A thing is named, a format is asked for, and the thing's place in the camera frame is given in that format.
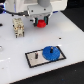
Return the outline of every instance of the black cable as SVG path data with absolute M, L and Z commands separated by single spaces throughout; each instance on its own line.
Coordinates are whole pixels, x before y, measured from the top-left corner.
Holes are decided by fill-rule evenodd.
M 7 11 L 7 10 L 1 8 L 1 7 L 0 7 L 0 10 L 4 11 L 6 13 L 12 14 L 12 15 L 19 15 L 19 16 L 25 15 L 25 16 L 28 16 L 28 12 L 27 11 L 19 12 L 19 13 L 14 13 L 14 12 Z

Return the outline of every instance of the white table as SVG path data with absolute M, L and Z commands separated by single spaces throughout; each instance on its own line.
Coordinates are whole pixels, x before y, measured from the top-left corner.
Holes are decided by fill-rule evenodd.
M 25 25 L 25 37 L 15 37 L 12 19 L 8 14 L 0 15 L 0 84 L 8 84 L 84 61 L 84 32 L 61 12 L 53 14 L 49 25 L 39 29 L 33 27 L 28 18 L 21 17 Z M 25 53 L 59 46 L 67 59 L 29 68 Z

